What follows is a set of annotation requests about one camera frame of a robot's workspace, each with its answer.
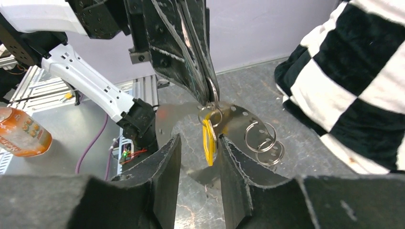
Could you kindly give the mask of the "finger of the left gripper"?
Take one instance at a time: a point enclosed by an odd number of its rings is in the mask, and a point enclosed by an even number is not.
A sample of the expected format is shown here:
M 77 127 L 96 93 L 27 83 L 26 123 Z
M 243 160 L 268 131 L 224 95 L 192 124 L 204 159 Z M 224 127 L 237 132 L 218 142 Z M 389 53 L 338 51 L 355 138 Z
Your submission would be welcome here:
M 205 105 L 209 102 L 208 92 L 190 45 L 180 1 L 142 2 L 150 61 L 159 76 L 185 89 Z
M 218 82 L 210 54 L 210 10 L 205 0 L 181 0 L 180 8 L 202 82 L 207 88 L 208 101 L 218 103 Z

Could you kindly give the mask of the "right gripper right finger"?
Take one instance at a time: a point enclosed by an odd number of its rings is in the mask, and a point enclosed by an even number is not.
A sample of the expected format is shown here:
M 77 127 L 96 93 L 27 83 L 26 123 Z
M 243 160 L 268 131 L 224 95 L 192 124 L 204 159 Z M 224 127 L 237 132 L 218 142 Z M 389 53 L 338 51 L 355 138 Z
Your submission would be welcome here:
M 220 175 L 228 229 L 294 229 L 296 219 L 284 209 L 280 191 L 288 178 L 272 172 L 220 135 Z

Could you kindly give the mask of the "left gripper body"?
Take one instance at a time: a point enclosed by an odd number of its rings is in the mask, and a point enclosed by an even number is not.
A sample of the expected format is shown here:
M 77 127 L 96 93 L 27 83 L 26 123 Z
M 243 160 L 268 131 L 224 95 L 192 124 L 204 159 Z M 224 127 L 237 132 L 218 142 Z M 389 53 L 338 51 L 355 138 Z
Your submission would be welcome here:
M 128 50 L 131 62 L 132 64 L 149 62 L 149 43 L 142 1 L 125 0 L 125 8 L 133 42 L 133 47 Z

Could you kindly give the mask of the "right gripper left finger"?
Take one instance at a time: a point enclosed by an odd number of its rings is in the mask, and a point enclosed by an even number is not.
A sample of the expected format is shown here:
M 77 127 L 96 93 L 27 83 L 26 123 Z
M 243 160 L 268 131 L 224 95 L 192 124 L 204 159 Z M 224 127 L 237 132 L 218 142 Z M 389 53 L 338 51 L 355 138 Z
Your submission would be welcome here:
M 172 229 L 181 167 L 181 136 L 176 134 L 156 153 L 114 176 L 119 190 L 115 229 Z

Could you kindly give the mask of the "metal key organizer plate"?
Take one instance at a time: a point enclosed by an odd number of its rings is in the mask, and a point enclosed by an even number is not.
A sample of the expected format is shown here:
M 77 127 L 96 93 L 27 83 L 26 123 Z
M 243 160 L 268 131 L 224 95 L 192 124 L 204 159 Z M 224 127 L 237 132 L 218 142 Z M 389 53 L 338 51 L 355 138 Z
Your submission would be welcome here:
M 173 127 L 184 117 L 209 119 L 213 132 L 225 135 L 239 150 L 257 164 L 273 169 L 285 155 L 285 147 L 277 140 L 275 128 L 247 109 L 228 102 L 220 102 L 217 110 L 198 103 L 160 104 L 156 114 L 156 131 L 159 146 L 171 137 Z M 181 169 L 197 183 L 220 189 L 219 149 L 213 153 L 212 163 L 208 156 L 192 156 L 191 162 L 181 163 Z

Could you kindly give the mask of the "yellow tagged key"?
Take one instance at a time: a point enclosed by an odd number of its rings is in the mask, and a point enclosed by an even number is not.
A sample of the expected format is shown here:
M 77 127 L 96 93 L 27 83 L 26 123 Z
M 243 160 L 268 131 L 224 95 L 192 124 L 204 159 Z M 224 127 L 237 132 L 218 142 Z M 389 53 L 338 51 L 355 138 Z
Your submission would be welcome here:
M 202 124 L 203 149 L 209 167 L 213 166 L 214 154 L 217 150 L 217 134 L 214 129 L 221 123 L 222 119 L 221 110 L 214 109 L 212 106 L 202 107 L 198 112 L 198 120 Z

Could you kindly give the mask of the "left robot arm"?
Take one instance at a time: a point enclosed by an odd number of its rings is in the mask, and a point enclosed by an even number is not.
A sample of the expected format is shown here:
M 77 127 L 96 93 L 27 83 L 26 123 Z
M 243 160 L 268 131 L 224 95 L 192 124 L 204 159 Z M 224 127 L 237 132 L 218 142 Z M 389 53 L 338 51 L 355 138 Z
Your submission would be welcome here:
M 158 150 L 153 107 L 120 91 L 69 44 L 67 33 L 109 40 L 130 35 L 140 61 L 217 106 L 204 0 L 3 0 L 0 39 L 17 61 L 60 77 L 101 107 L 139 149 Z

